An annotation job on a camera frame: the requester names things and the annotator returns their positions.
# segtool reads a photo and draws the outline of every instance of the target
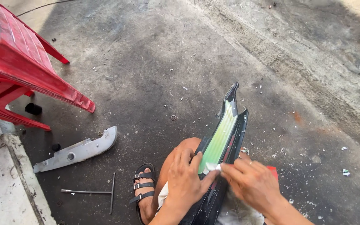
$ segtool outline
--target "foot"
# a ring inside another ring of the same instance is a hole
[[[151,172],[151,170],[149,168],[146,168],[144,170],[144,172]],[[148,183],[148,182],[153,182],[154,180],[152,180],[151,178],[140,178],[138,180],[134,181],[134,185],[136,185],[138,182],[143,184],[143,183]],[[135,195],[138,196],[139,194],[145,194],[147,192],[150,191],[154,191],[155,188],[153,187],[141,187],[138,188],[135,191]],[[143,221],[143,223],[145,225],[148,225],[148,223],[150,223],[152,221],[152,219],[155,217],[155,213],[153,212],[152,209],[152,199],[154,197],[153,196],[149,196],[149,197],[145,197],[143,199],[141,199],[138,202],[138,207],[140,208],[140,213],[141,213],[141,220]]]

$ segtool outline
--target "hand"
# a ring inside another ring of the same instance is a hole
[[[208,191],[219,174],[219,171],[211,171],[203,180],[200,180],[198,166],[202,156],[202,152],[194,155],[192,149],[177,152],[167,175],[169,193],[165,204],[175,204],[184,215]]]
[[[272,220],[276,207],[289,203],[280,194],[279,184],[268,168],[251,161],[245,153],[240,152],[240,156],[241,159],[234,161],[234,166],[222,163],[221,175],[239,199]]]

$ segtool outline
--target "white cloth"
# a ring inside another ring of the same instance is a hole
[[[158,209],[165,203],[168,193],[169,187],[166,182],[158,195]],[[262,214],[240,201],[230,188],[228,189],[216,225],[263,225],[263,222],[264,217]]]

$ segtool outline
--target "white tile floor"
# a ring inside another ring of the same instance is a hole
[[[56,224],[50,215],[47,201],[19,138],[14,135],[1,136],[0,225]]]

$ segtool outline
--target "plastic shavings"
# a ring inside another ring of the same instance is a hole
[[[346,170],[346,169],[343,169],[342,172],[343,172],[343,175],[344,175],[344,176],[349,176],[349,175],[351,175],[351,173],[350,173],[348,170]]]
[[[218,171],[222,171],[222,168],[220,167],[220,164],[216,164],[216,163],[205,163],[205,168],[209,171],[214,171],[214,170],[218,170]]]

